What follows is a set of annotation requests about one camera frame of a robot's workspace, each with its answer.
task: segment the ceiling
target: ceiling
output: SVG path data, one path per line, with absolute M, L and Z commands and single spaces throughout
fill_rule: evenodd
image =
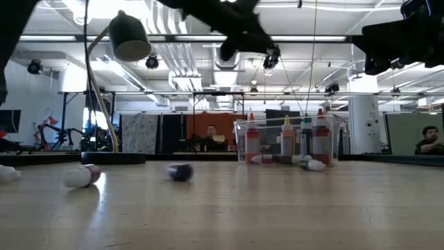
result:
M 83 27 L 76 23 L 73 10 L 66 8 L 64 1 L 82 3 L 82 0 L 41 1 L 29 20 L 24 35 L 82 34 Z M 120 8 L 124 8 L 128 14 L 140 18 L 146 24 L 149 23 L 148 9 L 152 4 L 151 0 L 90 0 L 90 2 L 89 15 L 93 18 L 87 25 L 89 35 L 98 35 L 115 15 L 113 13 L 117 13 Z M 301 9 L 293 7 L 297 3 L 296 1 L 268 0 L 261 1 L 255 11 L 259 13 L 260 22 L 266 32 L 273 35 L 355 35 L 360 34 L 361 28 L 365 25 L 402 19 L 402 16 L 399 10 L 348 12 L 347 9 L 395 8 L 399 7 L 402 2 L 403 0 L 320 0 L 317 2 L 318 10 L 315 11 L 313 7 L 316 2 L 313 0 L 303 1 L 304 8 Z M 339 8 L 341 11 L 324 10 L 323 8 Z M 83 14 L 81 10 L 77 10 L 77 15 Z M 167 20 L 166 15 L 169 11 L 167 7 L 162 9 L 164 20 Z M 208 26 L 193 17 L 186 20 L 185 26 L 189 34 L 209 34 L 210 32 Z M 201 43 L 189 45 L 198 73 L 202 77 L 202 87 L 206 90 L 216 84 L 212 76 L 212 57 L 208 45 Z M 260 92 L 289 91 L 291 90 L 290 84 L 295 91 L 306 92 L 309 89 L 314 91 L 315 87 L 323 91 L 323 87 L 330 81 L 327 77 L 331 77 L 332 81 L 339 83 L 341 91 L 347 91 L 347 67 L 352 69 L 356 67 L 358 71 L 361 71 L 365 59 L 364 53 L 356 47 L 352 48 L 351 44 L 285 43 L 279 45 L 282 58 L 270 76 L 265 75 L 262 67 L 263 55 L 243 53 L 242 69 L 238 75 L 236 88 L 232 88 L 232 90 L 248 91 L 252 87 L 251 81 L 254 80 L 257 81 L 256 86 Z M 16 59 L 25 63 L 32 59 L 30 55 L 35 52 L 64 53 L 80 63 L 85 60 L 83 43 L 81 42 L 22 42 L 17 46 Z M 159 53 L 156 48 L 153 48 L 153 52 Z M 99 44 L 94 49 L 92 60 L 102 58 L 105 54 L 112 57 L 110 44 Z M 157 69 L 147 69 L 144 60 L 136 63 L 124 63 L 122 66 L 134 74 L 150 90 L 172 90 L 168 84 L 170 69 L 165 64 L 162 55 L 158 55 L 158 59 L 160 59 L 160 66 Z M 63 70 L 64 64 L 51 64 L 59 63 L 60 60 L 47 60 L 47 62 L 48 65 L 44 66 Z M 405 67 L 394 72 L 385 72 L 377 77 L 379 90 L 390 90 L 393 86 L 398 85 L 405 86 L 402 91 L 408 92 L 442 90 L 439 89 L 441 85 L 444 87 L 441 77 L 410 86 L 414 81 L 424 79 L 425 76 L 438 70 L 442 70 L 442 68 L 424 69 L 422 65 L 416 65 L 416 67 Z M 130 90 L 127 82 L 114 71 L 106 69 L 94 69 L 94 71 L 100 76 L 99 84 L 107 90 Z M 273 95 L 266 96 L 266 98 L 279 99 Z

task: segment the man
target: man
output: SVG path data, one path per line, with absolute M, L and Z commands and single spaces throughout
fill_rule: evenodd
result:
M 426 126 L 422 130 L 422 135 L 424 135 L 424 140 L 416 145 L 416 154 L 444 156 L 444 148 L 438 138 L 438 129 L 435 126 Z
M 210 124 L 207 126 L 207 138 L 204 141 L 207 146 L 207 151 L 227 151 L 228 141 L 225 140 L 225 136 L 218 135 L 216 125 Z

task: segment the gray partition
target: gray partition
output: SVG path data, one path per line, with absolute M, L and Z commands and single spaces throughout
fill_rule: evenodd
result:
M 387 119 L 393 154 L 414 155 L 416 144 L 423 139 L 422 129 L 426 126 L 438 128 L 440 139 L 443 139 L 443 118 L 441 115 L 390 114 L 387 115 Z

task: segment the white bottle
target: white bottle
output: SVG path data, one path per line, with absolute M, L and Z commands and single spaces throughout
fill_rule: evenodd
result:
M 100 167 L 85 165 L 66 171 L 63 176 L 63 185 L 67 188 L 86 188 L 100 178 Z
M 0 165 L 0 182 L 12 181 L 21 175 L 22 172 L 15 170 L 14 167 Z

